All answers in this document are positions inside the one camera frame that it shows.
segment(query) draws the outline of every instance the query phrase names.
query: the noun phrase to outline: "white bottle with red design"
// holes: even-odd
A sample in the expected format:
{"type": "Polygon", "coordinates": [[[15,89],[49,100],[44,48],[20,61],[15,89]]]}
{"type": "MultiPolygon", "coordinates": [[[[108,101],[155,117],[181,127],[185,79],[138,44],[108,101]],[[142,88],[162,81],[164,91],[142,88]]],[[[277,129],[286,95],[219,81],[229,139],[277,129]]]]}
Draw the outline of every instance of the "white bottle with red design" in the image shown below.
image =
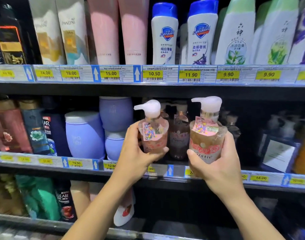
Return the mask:
{"type": "Polygon", "coordinates": [[[193,98],[200,102],[200,116],[190,123],[189,149],[193,150],[203,161],[210,164],[220,157],[227,128],[218,121],[222,103],[220,97],[193,98]]]}
{"type": "Polygon", "coordinates": [[[154,99],[134,106],[134,110],[145,111],[145,118],[138,125],[145,153],[167,146],[169,123],[160,116],[160,108],[160,102],[154,99]]]}

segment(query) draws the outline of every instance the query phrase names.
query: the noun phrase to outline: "forearm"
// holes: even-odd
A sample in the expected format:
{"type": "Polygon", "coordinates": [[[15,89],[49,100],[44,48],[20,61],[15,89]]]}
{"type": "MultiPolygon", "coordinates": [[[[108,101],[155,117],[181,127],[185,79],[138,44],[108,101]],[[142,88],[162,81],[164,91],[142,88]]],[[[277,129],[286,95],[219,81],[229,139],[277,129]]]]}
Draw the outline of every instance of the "forearm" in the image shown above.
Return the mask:
{"type": "Polygon", "coordinates": [[[244,189],[222,201],[235,219],[245,240],[284,240],[244,189]]]}
{"type": "Polygon", "coordinates": [[[130,184],[114,174],[95,200],[73,224],[62,240],[104,239],[113,222],[114,214],[130,184]]]}

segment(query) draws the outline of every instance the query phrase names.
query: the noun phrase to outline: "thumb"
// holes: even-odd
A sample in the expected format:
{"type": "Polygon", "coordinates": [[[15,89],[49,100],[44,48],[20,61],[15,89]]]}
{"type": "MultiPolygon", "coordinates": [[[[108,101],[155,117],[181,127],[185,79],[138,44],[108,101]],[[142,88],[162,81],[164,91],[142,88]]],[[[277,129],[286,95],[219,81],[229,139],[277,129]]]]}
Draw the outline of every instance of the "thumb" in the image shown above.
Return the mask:
{"type": "Polygon", "coordinates": [[[147,166],[161,159],[169,151],[168,147],[158,148],[146,153],[147,166]]]}
{"type": "Polygon", "coordinates": [[[190,165],[193,171],[197,171],[200,175],[207,177],[208,172],[210,171],[210,165],[205,163],[198,155],[191,149],[187,150],[187,155],[189,158],[190,165]]]}

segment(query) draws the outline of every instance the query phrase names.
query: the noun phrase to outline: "finger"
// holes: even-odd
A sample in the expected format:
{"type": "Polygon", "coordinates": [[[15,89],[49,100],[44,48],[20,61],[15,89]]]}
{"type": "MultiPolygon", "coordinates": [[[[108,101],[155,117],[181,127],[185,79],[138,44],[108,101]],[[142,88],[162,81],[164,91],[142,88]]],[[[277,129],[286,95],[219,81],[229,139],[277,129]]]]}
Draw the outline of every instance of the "finger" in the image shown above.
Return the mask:
{"type": "Polygon", "coordinates": [[[158,161],[159,159],[163,158],[164,155],[169,151],[168,147],[159,148],[146,153],[146,162],[147,166],[153,163],[154,161],[158,161]]]}
{"type": "Polygon", "coordinates": [[[220,156],[221,157],[229,156],[229,155],[231,155],[231,153],[237,153],[237,150],[236,150],[236,145],[235,145],[233,134],[230,133],[229,131],[227,131],[227,133],[225,135],[225,139],[223,141],[222,151],[221,151],[220,156]]]}
{"type": "Polygon", "coordinates": [[[193,168],[197,169],[199,172],[204,174],[205,176],[208,175],[210,171],[210,165],[205,163],[198,155],[191,149],[187,150],[187,155],[189,158],[189,162],[193,168]]]}
{"type": "Polygon", "coordinates": [[[127,139],[131,138],[131,140],[136,139],[136,141],[138,140],[138,125],[139,125],[140,121],[137,121],[136,123],[133,123],[132,125],[130,125],[127,129],[127,133],[125,136],[125,141],[127,141],[127,139]]]}

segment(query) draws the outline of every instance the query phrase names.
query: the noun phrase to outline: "person's right hand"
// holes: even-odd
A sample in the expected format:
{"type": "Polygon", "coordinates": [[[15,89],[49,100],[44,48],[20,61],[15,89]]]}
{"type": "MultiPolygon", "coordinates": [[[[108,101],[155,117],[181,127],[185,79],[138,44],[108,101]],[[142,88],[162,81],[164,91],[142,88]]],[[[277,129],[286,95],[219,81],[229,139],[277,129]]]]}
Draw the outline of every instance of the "person's right hand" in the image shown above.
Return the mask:
{"type": "Polygon", "coordinates": [[[230,132],[225,135],[221,157],[217,161],[207,164],[190,149],[187,154],[193,173],[205,180],[221,200],[245,191],[234,137],[230,132]]]}

